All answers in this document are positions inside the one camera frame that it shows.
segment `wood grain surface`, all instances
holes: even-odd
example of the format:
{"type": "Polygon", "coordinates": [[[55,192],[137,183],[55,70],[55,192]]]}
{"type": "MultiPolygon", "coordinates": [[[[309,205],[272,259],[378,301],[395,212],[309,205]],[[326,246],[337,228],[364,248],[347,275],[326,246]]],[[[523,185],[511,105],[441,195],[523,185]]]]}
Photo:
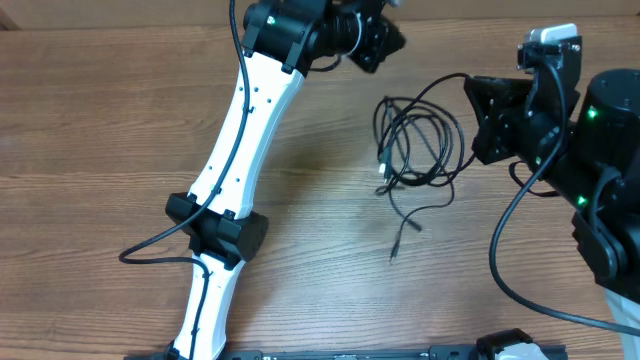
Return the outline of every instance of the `wood grain surface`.
{"type": "MultiPolygon", "coordinates": [[[[238,0],[244,15],[257,0],[238,0]]],[[[20,29],[88,29],[226,25],[228,0],[0,0],[20,29]]],[[[394,20],[635,15],[637,0],[406,0],[385,14],[394,20]]]]}
{"type": "MultiPolygon", "coordinates": [[[[234,349],[417,348],[520,327],[572,359],[618,359],[615,334],[517,305],[493,283],[487,251],[517,186],[507,162],[471,166],[447,209],[424,212],[388,256],[399,219],[380,185],[371,114],[385,95],[437,77],[515,72],[530,28],[575,20],[580,90],[610,68],[640,67],[636,17],[401,23],[406,49],[374,75],[345,63],[311,74],[278,130],[255,210],[271,228],[243,271],[228,321],[234,349]]],[[[215,143],[236,81],[226,27],[0,32],[0,358],[118,359],[159,350],[182,324],[191,269],[127,266],[117,255],[165,229],[215,143]]],[[[477,130],[460,81],[429,95],[477,130]]],[[[429,165],[425,157],[423,165],[429,165]]],[[[444,189],[399,192],[403,209],[444,189]]],[[[611,319],[575,250],[572,209],[527,197],[499,266],[545,305],[611,319]]],[[[146,255],[188,255],[174,236],[146,255]]]]}

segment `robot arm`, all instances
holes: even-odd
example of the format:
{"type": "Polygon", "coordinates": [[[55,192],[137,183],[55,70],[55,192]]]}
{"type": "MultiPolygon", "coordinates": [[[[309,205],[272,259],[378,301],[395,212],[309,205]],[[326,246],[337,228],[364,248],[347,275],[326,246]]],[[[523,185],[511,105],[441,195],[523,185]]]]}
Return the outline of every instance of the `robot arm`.
{"type": "MultiPolygon", "coordinates": [[[[553,316],[635,334],[621,337],[625,358],[637,359],[640,71],[620,69],[597,75],[577,123],[567,124],[569,131],[562,135],[560,122],[573,112],[580,97],[575,87],[580,79],[582,38],[575,25],[567,24],[533,30],[525,41],[518,47],[518,68],[532,73],[533,80],[474,77],[465,83],[479,124],[472,148],[485,165],[518,156],[536,173],[561,142],[540,180],[576,209],[572,223],[578,251],[596,283],[607,289],[618,325],[569,314],[553,316]],[[566,106],[560,106],[557,88],[563,89],[566,106]],[[566,116],[561,114],[563,108],[566,116]]],[[[508,295],[525,305],[517,294],[508,295]]]]}
{"type": "Polygon", "coordinates": [[[169,359],[216,359],[226,342],[225,324],[241,269],[255,257],[268,229],[266,217],[252,212],[260,169],[285,111],[298,93],[313,60],[349,54],[373,73],[387,55],[404,46],[397,28],[380,12],[386,2],[263,0],[247,10],[242,45],[250,89],[240,71],[235,95],[215,148],[189,193],[173,194],[166,213],[177,224],[198,211],[211,194],[229,158],[240,126],[244,92],[251,92],[246,130],[219,194],[184,231],[193,258],[209,269],[194,354],[194,319],[204,289],[202,268],[194,265],[185,321],[168,350],[169,359]]]}

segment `cable plug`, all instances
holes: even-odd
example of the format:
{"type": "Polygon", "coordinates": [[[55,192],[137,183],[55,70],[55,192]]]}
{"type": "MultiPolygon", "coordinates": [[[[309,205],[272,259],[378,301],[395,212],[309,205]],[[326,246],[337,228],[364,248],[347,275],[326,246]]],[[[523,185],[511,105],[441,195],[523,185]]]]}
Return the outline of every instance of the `cable plug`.
{"type": "Polygon", "coordinates": [[[407,224],[409,224],[409,226],[411,226],[413,228],[413,230],[417,231],[417,232],[422,232],[422,226],[420,224],[418,224],[417,222],[411,220],[411,219],[407,219],[407,224]]]}
{"type": "Polygon", "coordinates": [[[393,248],[391,249],[391,256],[389,257],[389,265],[393,263],[393,260],[398,256],[398,251],[400,251],[400,240],[402,239],[402,233],[398,231],[396,233],[396,242],[393,244],[393,248]]]}
{"type": "Polygon", "coordinates": [[[388,184],[389,180],[391,180],[391,169],[391,148],[387,146],[382,151],[380,167],[378,168],[378,172],[382,174],[385,184],[388,184]]]}

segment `black cable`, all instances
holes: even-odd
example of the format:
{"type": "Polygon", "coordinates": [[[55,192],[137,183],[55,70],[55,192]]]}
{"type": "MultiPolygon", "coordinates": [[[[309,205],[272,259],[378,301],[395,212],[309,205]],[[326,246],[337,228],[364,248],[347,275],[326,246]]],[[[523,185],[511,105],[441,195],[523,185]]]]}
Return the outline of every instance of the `black cable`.
{"type": "Polygon", "coordinates": [[[564,144],[564,137],[565,137],[565,134],[567,132],[567,123],[568,123],[569,120],[567,118],[568,117],[567,104],[566,104],[566,98],[565,98],[565,94],[564,94],[564,88],[562,87],[562,82],[560,81],[560,78],[558,76],[558,72],[556,71],[555,68],[553,68],[553,66],[545,63],[544,69],[549,71],[551,73],[551,75],[553,76],[553,78],[555,80],[555,83],[556,83],[558,97],[559,97],[559,100],[560,100],[561,124],[560,124],[560,132],[558,134],[558,141],[556,142],[556,145],[553,147],[553,150],[549,154],[549,157],[547,157],[543,161],[542,165],[538,168],[538,170],[536,170],[536,172],[533,175],[531,175],[529,180],[524,184],[522,189],[520,189],[520,191],[518,191],[516,196],[513,198],[513,200],[511,201],[511,203],[507,207],[507,209],[502,214],[502,217],[500,218],[500,221],[498,222],[498,225],[496,226],[496,229],[495,229],[495,231],[493,233],[493,236],[491,238],[491,246],[489,248],[489,267],[491,268],[491,275],[493,276],[493,279],[495,280],[496,284],[500,287],[500,289],[505,294],[507,294],[507,296],[509,296],[511,299],[515,300],[520,305],[523,305],[523,306],[525,306],[525,307],[527,307],[527,308],[529,308],[529,309],[531,309],[533,311],[536,311],[536,312],[539,312],[541,314],[554,317],[556,319],[570,321],[570,322],[574,322],[574,323],[577,323],[577,324],[582,324],[582,325],[586,325],[586,326],[592,326],[592,327],[596,327],[596,328],[600,328],[600,329],[604,329],[604,330],[615,331],[615,332],[628,334],[628,335],[633,335],[633,336],[640,336],[640,329],[634,329],[632,327],[628,327],[628,326],[624,326],[624,325],[613,324],[613,323],[609,323],[609,322],[606,322],[606,321],[600,321],[600,320],[595,320],[595,319],[591,319],[591,318],[587,318],[587,317],[583,317],[583,316],[568,314],[568,313],[565,313],[565,312],[562,312],[562,311],[553,310],[551,308],[536,304],[533,301],[530,301],[530,300],[520,296],[515,291],[513,291],[504,282],[504,280],[502,280],[502,278],[500,277],[500,274],[498,272],[498,266],[497,266],[497,261],[496,261],[496,253],[497,253],[497,250],[498,250],[498,241],[500,240],[500,235],[502,234],[502,230],[504,229],[505,225],[507,224],[507,221],[509,220],[509,217],[511,216],[511,214],[513,213],[515,208],[518,206],[518,203],[520,203],[520,200],[522,200],[522,198],[531,189],[533,184],[540,178],[540,176],[542,176],[542,174],[555,161],[556,155],[558,154],[558,152],[562,148],[562,145],[564,144]]]}
{"type": "MultiPolygon", "coordinates": [[[[522,180],[520,180],[520,178],[518,177],[518,174],[516,173],[516,167],[519,164],[524,164],[524,161],[520,160],[520,161],[512,162],[511,164],[509,164],[509,176],[511,176],[511,179],[513,179],[513,181],[522,188],[524,187],[524,183],[522,182],[522,180]]],[[[547,192],[540,193],[533,190],[529,190],[528,193],[531,195],[535,195],[537,197],[544,197],[544,198],[560,196],[560,194],[558,194],[557,191],[547,191],[547,192]]]]}
{"type": "Polygon", "coordinates": [[[119,259],[121,262],[125,263],[125,264],[134,264],[134,265],[149,265],[149,264],[165,264],[165,263],[190,263],[190,264],[194,264],[198,267],[200,267],[202,269],[203,272],[203,277],[204,277],[204,284],[203,284],[203,288],[202,288],[202,296],[200,297],[200,302],[198,303],[198,309],[196,310],[196,315],[195,315],[195,319],[193,322],[193,330],[191,331],[191,349],[190,349],[190,353],[189,353],[189,360],[193,360],[193,356],[194,356],[194,352],[195,352],[195,346],[196,346],[196,336],[198,333],[198,324],[200,322],[200,314],[202,313],[202,308],[204,306],[204,301],[206,298],[206,294],[207,294],[207,289],[209,287],[209,269],[207,268],[207,266],[200,260],[197,259],[193,259],[193,258],[188,258],[188,257],[167,257],[167,258],[156,258],[156,259],[129,259],[127,258],[127,256],[141,250],[144,249],[150,245],[153,245],[155,243],[157,243],[158,241],[161,241],[162,239],[184,229],[187,225],[191,224],[194,220],[196,220],[203,212],[205,212],[207,210],[207,208],[209,207],[209,205],[211,205],[211,203],[213,202],[213,199],[216,197],[216,195],[218,195],[220,193],[221,187],[222,187],[222,183],[224,182],[225,177],[227,176],[227,173],[229,172],[229,169],[231,168],[231,165],[233,164],[233,160],[236,157],[236,154],[238,153],[238,148],[240,147],[240,143],[242,141],[242,136],[244,135],[244,130],[245,127],[247,125],[247,118],[249,116],[249,106],[250,106],[250,87],[249,87],[249,74],[247,72],[247,64],[245,63],[244,60],[244,55],[242,53],[242,47],[240,46],[240,39],[238,36],[238,30],[236,27],[236,19],[235,19],[235,0],[230,0],[229,1],[229,23],[231,26],[231,35],[233,36],[233,43],[235,45],[236,48],[236,53],[238,55],[238,60],[240,61],[240,69],[242,72],[242,78],[243,78],[243,82],[244,82],[244,88],[246,89],[244,91],[244,106],[243,106],[243,111],[242,111],[242,119],[240,121],[240,127],[238,129],[238,135],[236,136],[236,140],[233,144],[233,147],[231,148],[231,152],[229,153],[229,157],[227,158],[227,162],[225,163],[224,167],[222,168],[222,172],[220,173],[220,177],[218,178],[218,181],[216,182],[216,184],[214,185],[213,189],[211,190],[211,194],[209,195],[209,197],[207,198],[207,200],[202,204],[202,206],[193,214],[191,215],[189,218],[187,218],[185,221],[181,222],[180,224],[175,225],[174,227],[146,240],[143,241],[141,243],[139,243],[138,245],[135,245],[125,251],[123,251],[120,256],[119,259]]]}
{"type": "Polygon", "coordinates": [[[327,67],[323,67],[323,68],[311,68],[309,69],[309,71],[313,71],[313,72],[329,72],[329,71],[333,71],[336,68],[338,68],[338,66],[340,66],[340,63],[342,63],[342,55],[336,55],[336,60],[329,66],[327,67]]]}
{"type": "Polygon", "coordinates": [[[392,261],[398,254],[402,231],[406,224],[416,231],[422,231],[422,226],[410,217],[415,213],[432,208],[442,208],[449,206],[455,199],[454,179],[466,169],[475,159],[471,156],[465,162],[465,138],[464,131],[459,121],[446,109],[422,98],[436,85],[453,78],[468,79],[469,75],[455,73],[437,79],[427,86],[416,98],[408,97],[385,97],[376,107],[373,114],[373,135],[378,144],[378,160],[385,169],[385,185],[376,189],[376,194],[389,196],[389,201],[393,210],[402,218],[402,223],[398,230],[396,241],[391,250],[390,260],[392,261]],[[437,137],[437,146],[432,145],[423,129],[417,124],[427,123],[437,137]],[[434,160],[433,166],[426,172],[421,172],[411,165],[411,142],[409,129],[414,130],[420,137],[422,143],[434,160]],[[448,171],[447,166],[453,156],[456,145],[456,138],[459,141],[459,157],[453,171],[448,171]],[[396,170],[393,166],[393,151],[397,151],[402,167],[396,170]],[[393,198],[393,190],[403,186],[419,187],[451,186],[451,200],[442,205],[428,205],[419,207],[408,214],[404,214],[393,198]]]}

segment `coiled black cable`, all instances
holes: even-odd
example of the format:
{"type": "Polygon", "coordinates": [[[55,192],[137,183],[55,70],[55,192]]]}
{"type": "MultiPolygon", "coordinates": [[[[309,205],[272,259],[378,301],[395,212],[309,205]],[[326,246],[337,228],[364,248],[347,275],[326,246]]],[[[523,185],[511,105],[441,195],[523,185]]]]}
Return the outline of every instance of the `coiled black cable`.
{"type": "Polygon", "coordinates": [[[249,105],[251,103],[251,98],[250,98],[250,91],[248,91],[251,87],[249,86],[249,74],[247,72],[247,64],[245,63],[244,60],[244,54],[242,53],[242,47],[240,46],[240,39],[238,36],[238,29],[236,26],[236,19],[235,19],[235,0],[230,0],[229,1],[229,23],[231,26],[231,35],[233,36],[233,43],[235,45],[236,48],[236,53],[238,55],[238,60],[240,61],[240,71],[242,72],[242,78],[243,78],[243,82],[244,82],[244,88],[246,89],[246,91],[244,91],[244,106],[243,106],[243,111],[242,111],[242,119],[240,121],[240,127],[238,128],[238,135],[236,136],[236,140],[233,143],[233,147],[231,148],[231,152],[229,154],[229,157],[227,158],[227,162],[225,163],[222,172],[220,173],[220,177],[218,178],[218,181],[216,182],[216,184],[214,185],[213,189],[211,190],[211,194],[209,195],[209,197],[207,198],[207,200],[202,204],[202,206],[200,207],[200,209],[198,209],[193,215],[191,215],[189,218],[187,218],[185,221],[181,222],[180,224],[177,224],[176,226],[148,239],[145,240],[141,243],[139,243],[138,245],[135,245],[125,251],[123,251],[120,256],[119,259],[121,262],[125,263],[125,264],[134,264],[134,265],[150,265],[150,264],[166,264],[166,263],[189,263],[189,264],[194,264],[198,267],[200,267],[202,269],[203,272],[203,277],[204,277],[204,284],[203,284],[203,288],[202,288],[202,295],[200,297],[200,302],[198,303],[198,309],[196,310],[196,314],[195,314],[195,319],[193,321],[193,330],[191,331],[191,347],[190,347],[190,352],[189,352],[189,360],[193,360],[193,356],[194,356],[194,352],[195,352],[195,347],[196,347],[196,336],[198,334],[198,324],[200,322],[200,314],[202,313],[202,308],[204,307],[204,302],[206,299],[206,294],[207,294],[207,289],[209,287],[209,269],[207,268],[207,265],[198,260],[198,259],[193,259],[193,258],[188,258],[188,257],[166,257],[166,258],[156,258],[156,259],[129,259],[128,256],[141,250],[144,249],[148,246],[151,246],[155,243],[157,243],[158,241],[161,241],[162,239],[165,239],[166,237],[175,234],[176,232],[184,229],[187,225],[191,224],[193,221],[195,221],[203,212],[205,212],[207,210],[207,208],[209,207],[209,205],[211,205],[211,203],[213,202],[213,199],[216,197],[216,195],[218,195],[221,191],[221,187],[222,187],[222,183],[224,182],[225,177],[227,176],[227,173],[229,172],[229,169],[231,168],[231,165],[233,164],[233,160],[236,157],[236,154],[238,153],[238,148],[240,147],[240,143],[242,141],[242,136],[244,135],[244,130],[245,127],[247,125],[247,118],[249,116],[249,105]]]}
{"type": "Polygon", "coordinates": [[[455,73],[437,79],[422,90],[416,98],[385,97],[374,111],[373,136],[378,144],[378,161],[382,165],[381,170],[384,172],[386,182],[384,186],[376,190],[376,194],[388,195],[392,208],[402,218],[396,241],[391,250],[390,261],[398,255],[405,224],[409,224],[416,231],[422,230],[418,223],[411,220],[411,216],[422,210],[449,206],[455,200],[453,181],[475,159],[475,156],[472,155],[466,162],[464,160],[464,131],[459,121],[441,106],[422,99],[436,85],[454,78],[467,79],[469,75],[455,73]],[[418,122],[426,122],[431,126],[438,138],[437,146],[433,146],[429,142],[423,129],[417,124],[418,122]],[[408,129],[412,129],[418,134],[435,162],[426,172],[418,171],[411,165],[411,142],[408,129]],[[452,171],[448,171],[447,166],[453,156],[456,138],[459,141],[459,155],[455,168],[452,171]],[[400,170],[393,166],[394,147],[402,162],[400,170]],[[392,195],[393,190],[399,189],[402,185],[409,187],[424,185],[445,187],[449,185],[451,187],[451,198],[445,204],[419,207],[405,215],[398,208],[392,195]]]}

